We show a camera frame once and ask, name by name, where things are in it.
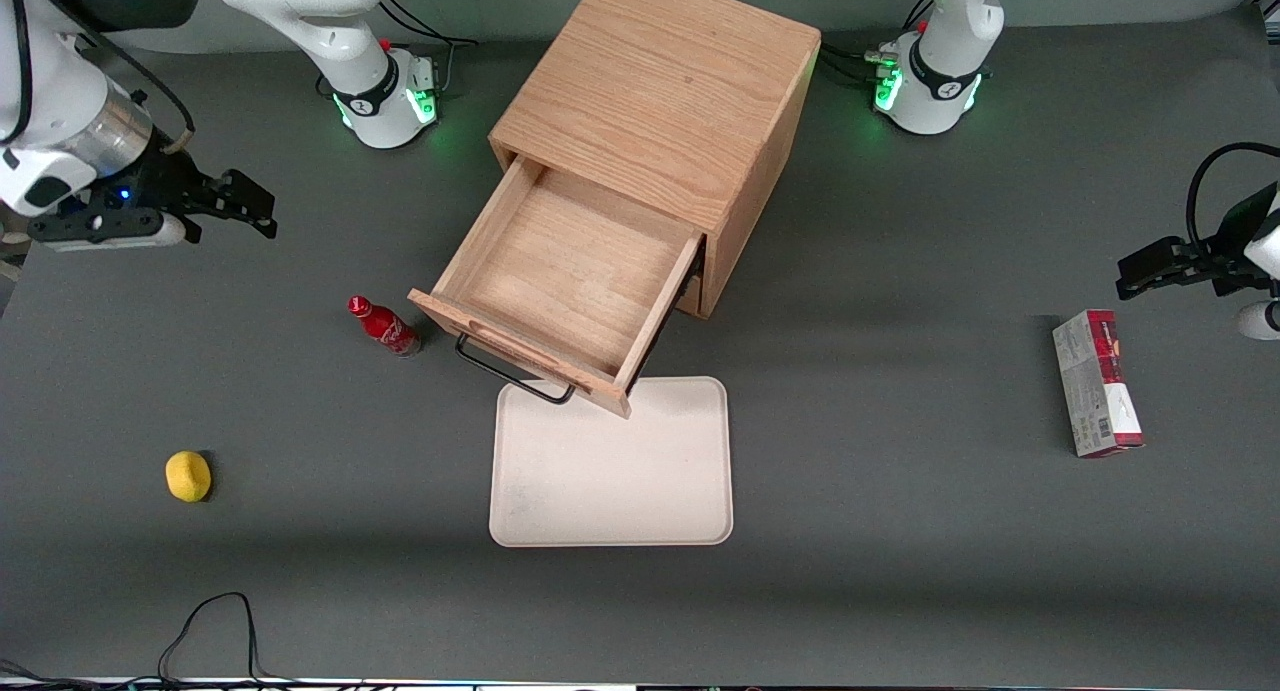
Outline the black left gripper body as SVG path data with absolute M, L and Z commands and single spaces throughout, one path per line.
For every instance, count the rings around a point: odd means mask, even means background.
M 1210 250 L 1234 278 L 1257 278 L 1261 287 L 1277 287 L 1277 186 L 1266 186 L 1224 214 Z

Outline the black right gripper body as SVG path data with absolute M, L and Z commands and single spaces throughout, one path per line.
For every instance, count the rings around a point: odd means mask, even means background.
M 143 154 L 118 175 L 119 223 L 138 223 L 145 214 L 214 216 L 211 177 L 188 154 Z

